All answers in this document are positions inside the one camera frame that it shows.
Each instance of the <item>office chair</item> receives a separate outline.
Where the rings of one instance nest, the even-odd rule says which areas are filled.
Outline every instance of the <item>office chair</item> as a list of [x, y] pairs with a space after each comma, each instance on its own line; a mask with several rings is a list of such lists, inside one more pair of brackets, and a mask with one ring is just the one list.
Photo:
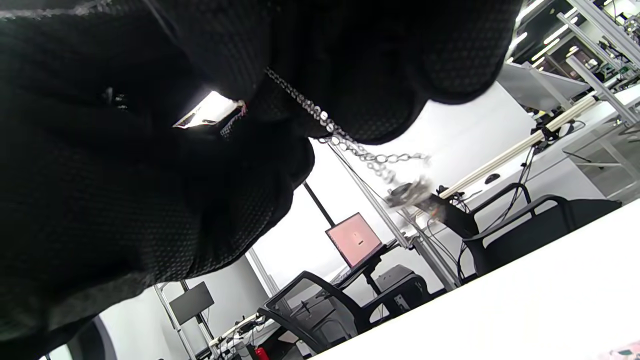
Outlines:
[[[556, 195], [546, 195], [532, 202], [526, 186], [520, 183], [512, 183], [465, 215], [474, 218], [476, 214], [497, 199], [518, 189], [522, 190], [527, 202], [524, 208], [479, 234], [463, 237], [463, 241], [467, 244], [474, 258], [474, 266], [478, 276], [487, 274], [519, 259], [622, 206], [622, 203], [617, 201], [602, 199], [567, 200]], [[536, 212], [536, 208], [547, 202], [555, 202], [556, 205], [545, 211]], [[485, 238], [527, 214], [531, 216], [530, 219], [484, 246], [483, 240]]]
[[303, 271], [260, 307], [258, 314], [274, 319], [319, 354], [392, 318], [369, 320], [384, 302], [415, 287], [422, 289], [424, 302], [431, 300], [424, 279], [413, 274], [360, 307], [330, 283]]

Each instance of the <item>fluorescent light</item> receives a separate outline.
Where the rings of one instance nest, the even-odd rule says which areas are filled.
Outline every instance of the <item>fluorescent light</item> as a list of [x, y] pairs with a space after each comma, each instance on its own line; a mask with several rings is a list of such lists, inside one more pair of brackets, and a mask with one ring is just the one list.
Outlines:
[[564, 18], [565, 18], [565, 19], [569, 19], [569, 16], [573, 15], [573, 13], [575, 13], [576, 11], [578, 11], [578, 9], [576, 9], [576, 8], [573, 8], [573, 9], [569, 10], [569, 11], [564, 15]]
[[554, 47], [557, 43], [560, 42], [560, 39], [557, 38], [554, 41], [551, 42], [551, 44], [547, 45], [544, 49], [542, 49], [538, 54], [535, 54], [532, 58], [531, 61], [536, 61], [537, 58], [539, 58], [540, 56], [543, 56], [547, 51], [549, 51], [549, 49], [551, 49], [552, 47]]
[[[572, 24], [575, 24], [576, 21], [578, 21], [577, 16], [571, 19]], [[545, 39], [545, 45], [553, 41], [553, 39], [557, 38], [558, 36], [562, 35], [562, 33], [564, 33], [568, 28], [569, 28], [569, 25], [567, 24], [562, 25], [562, 27], [556, 30], [555, 33], [551, 34], [548, 38]]]
[[513, 41], [511, 42], [511, 45], [509, 45], [509, 50], [516, 47], [516, 45], [518, 45], [522, 40], [524, 40], [525, 37], [527, 37], [527, 33], [522, 33], [520, 34], [519, 37], [516, 37], [515, 39], [513, 39]]
[[533, 3], [531, 3], [531, 5], [527, 6], [526, 8], [524, 8], [519, 14], [518, 17], [516, 18], [516, 21], [520, 21], [522, 20], [522, 18], [524, 18], [525, 16], [527, 16], [527, 14], [529, 14], [530, 12], [532, 12], [535, 8], [537, 8], [541, 3], [544, 3], [545, 0], [535, 0]]
[[566, 57], [568, 58], [569, 56], [573, 55], [576, 51], [578, 51], [577, 47], [575, 49], [569, 51], [569, 53], [566, 55]]
[[223, 120], [238, 107], [238, 104], [218, 92], [212, 91], [200, 104], [189, 111], [174, 127], [191, 127], [202, 124], [215, 124]]
[[533, 65], [531, 65], [531, 67], [536, 67], [538, 65], [540, 65], [543, 61], [545, 61], [545, 57], [541, 57], [540, 60], [536, 61], [533, 63]]

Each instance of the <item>white table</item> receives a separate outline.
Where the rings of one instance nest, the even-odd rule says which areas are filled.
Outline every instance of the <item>white table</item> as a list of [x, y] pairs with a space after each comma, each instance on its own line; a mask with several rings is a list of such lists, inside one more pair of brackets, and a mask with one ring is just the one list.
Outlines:
[[640, 340], [640, 201], [315, 359], [587, 360]]

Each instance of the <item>laptop screen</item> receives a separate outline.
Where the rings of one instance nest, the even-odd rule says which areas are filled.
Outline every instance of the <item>laptop screen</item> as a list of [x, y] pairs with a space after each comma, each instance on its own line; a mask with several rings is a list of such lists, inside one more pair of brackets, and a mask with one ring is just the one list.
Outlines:
[[382, 241], [360, 213], [332, 227], [326, 233], [352, 268], [382, 246]]

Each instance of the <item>red fire extinguisher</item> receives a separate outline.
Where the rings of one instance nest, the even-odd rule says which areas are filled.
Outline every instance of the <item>red fire extinguisher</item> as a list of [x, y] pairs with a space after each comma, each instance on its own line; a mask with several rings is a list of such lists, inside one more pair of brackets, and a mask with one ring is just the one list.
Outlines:
[[269, 360], [267, 353], [261, 347], [255, 349], [255, 354], [258, 355], [258, 359], [260, 360]]

